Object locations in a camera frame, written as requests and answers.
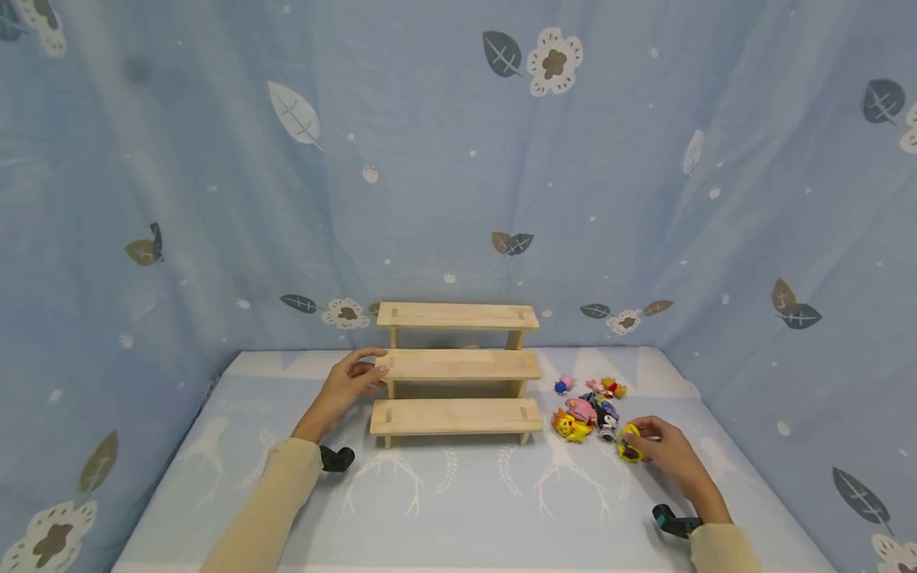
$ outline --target yellow toy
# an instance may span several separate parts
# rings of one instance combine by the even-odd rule
[[[619,384],[614,378],[603,378],[602,386],[606,393],[611,394],[618,400],[621,400],[627,394],[627,387]]]
[[[582,443],[586,441],[586,436],[592,431],[592,428],[581,423],[560,408],[551,416],[551,425],[554,426],[554,430],[558,434],[567,438],[569,442]]]
[[[626,440],[624,440],[625,433],[640,435],[640,431],[637,430],[636,426],[633,424],[628,424],[624,427],[624,430],[621,431],[621,436],[618,438],[618,456],[626,462],[635,464],[643,459],[643,452],[627,444]]]

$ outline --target beige sleeve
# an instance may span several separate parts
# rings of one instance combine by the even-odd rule
[[[277,570],[293,518],[322,472],[318,446],[289,438],[271,449],[258,486],[210,551],[202,573]]]
[[[708,523],[691,534],[691,562],[697,573],[761,573],[761,563],[737,525]]]

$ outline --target hand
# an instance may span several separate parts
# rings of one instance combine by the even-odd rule
[[[385,354],[381,348],[360,348],[331,367],[322,390],[293,430],[293,437],[317,444],[334,429],[361,394],[372,394],[377,388],[384,388],[381,378],[388,373],[388,367],[374,366],[360,359]]]
[[[630,424],[640,431],[640,435],[624,433],[621,438],[642,451],[646,461],[654,462],[679,484],[703,522],[733,522],[723,494],[677,426],[656,416],[636,418]]]

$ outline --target pink toy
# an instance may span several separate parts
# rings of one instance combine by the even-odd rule
[[[567,405],[567,413],[581,420],[584,424],[589,427],[595,426],[596,418],[595,409],[592,408],[592,404],[586,402],[582,398],[570,398],[564,404]]]
[[[573,388],[573,384],[575,383],[576,383],[575,378],[564,374],[563,376],[560,377],[560,380],[558,380],[554,384],[554,391],[558,393],[558,396],[563,396],[564,394],[569,392],[571,388]]]

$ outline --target three-tier wooden stand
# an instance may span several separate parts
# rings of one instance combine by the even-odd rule
[[[531,306],[508,304],[381,303],[379,328],[390,330],[391,348],[377,364],[389,367],[389,399],[372,408],[370,434],[392,447],[397,435],[518,434],[525,444],[542,431],[534,400],[523,398],[525,383],[539,380],[535,353],[522,350],[528,330],[537,330]],[[398,348],[398,331],[508,330],[505,350]],[[492,381],[503,384],[501,398],[399,398],[400,382]]]

